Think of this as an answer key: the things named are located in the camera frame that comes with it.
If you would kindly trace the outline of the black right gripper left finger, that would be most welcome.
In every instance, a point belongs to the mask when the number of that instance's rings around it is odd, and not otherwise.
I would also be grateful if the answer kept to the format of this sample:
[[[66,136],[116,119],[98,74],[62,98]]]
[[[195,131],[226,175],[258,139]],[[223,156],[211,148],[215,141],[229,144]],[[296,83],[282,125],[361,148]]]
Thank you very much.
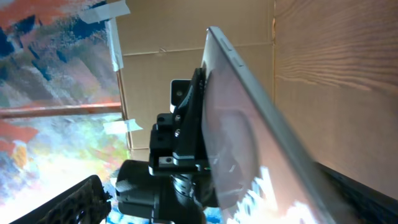
[[[111,199],[100,178],[91,175],[11,224],[100,224]]]

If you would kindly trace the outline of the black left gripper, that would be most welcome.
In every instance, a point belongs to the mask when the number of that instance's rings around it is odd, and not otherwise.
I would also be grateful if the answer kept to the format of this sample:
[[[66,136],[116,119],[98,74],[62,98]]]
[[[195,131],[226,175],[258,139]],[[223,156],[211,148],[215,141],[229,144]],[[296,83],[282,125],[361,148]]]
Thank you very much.
[[[201,121],[205,93],[205,69],[196,68],[190,80],[172,80],[172,111],[157,115],[150,133],[151,175],[210,173]]]

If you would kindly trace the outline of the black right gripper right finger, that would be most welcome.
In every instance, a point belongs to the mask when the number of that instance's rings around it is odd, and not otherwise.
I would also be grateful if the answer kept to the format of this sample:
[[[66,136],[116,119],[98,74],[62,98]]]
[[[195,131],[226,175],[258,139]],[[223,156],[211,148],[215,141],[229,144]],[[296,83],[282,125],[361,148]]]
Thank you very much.
[[[397,224],[397,200],[323,164],[316,165],[339,194],[355,209],[361,223]]]

